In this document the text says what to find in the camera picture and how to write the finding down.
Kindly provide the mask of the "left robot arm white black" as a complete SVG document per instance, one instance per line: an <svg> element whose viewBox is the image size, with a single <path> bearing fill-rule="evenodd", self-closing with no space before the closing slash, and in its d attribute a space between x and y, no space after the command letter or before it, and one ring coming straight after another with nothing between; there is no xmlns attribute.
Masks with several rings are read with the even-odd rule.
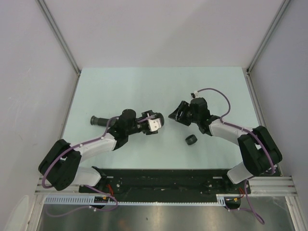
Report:
<svg viewBox="0 0 308 231"><path fill-rule="evenodd" d="M110 119L93 116L90 123L104 127L104 133L75 145L60 139L44 157L38 167L43 176L41 185L44 189L62 191L70 185L87 185L95 192L102 192L106 188L104 174L96 167L82 167L80 164L97 155L123 147L131 135L157 134L164 125L164 117L152 110L137 117L134 110L125 109L121 115Z"/></svg>

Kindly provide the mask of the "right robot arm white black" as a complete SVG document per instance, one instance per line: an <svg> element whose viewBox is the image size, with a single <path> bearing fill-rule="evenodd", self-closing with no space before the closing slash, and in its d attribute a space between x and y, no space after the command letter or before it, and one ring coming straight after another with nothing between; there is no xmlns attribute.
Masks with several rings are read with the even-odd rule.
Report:
<svg viewBox="0 0 308 231"><path fill-rule="evenodd" d="M194 123L201 133L239 146L243 161L230 169L222 181L222 188L227 193L235 192L244 180L268 170L274 173L274 166L282 161L282 154L266 127L248 129L223 121L210 113L204 98L194 98L190 103L181 101L168 117L186 126Z"/></svg>

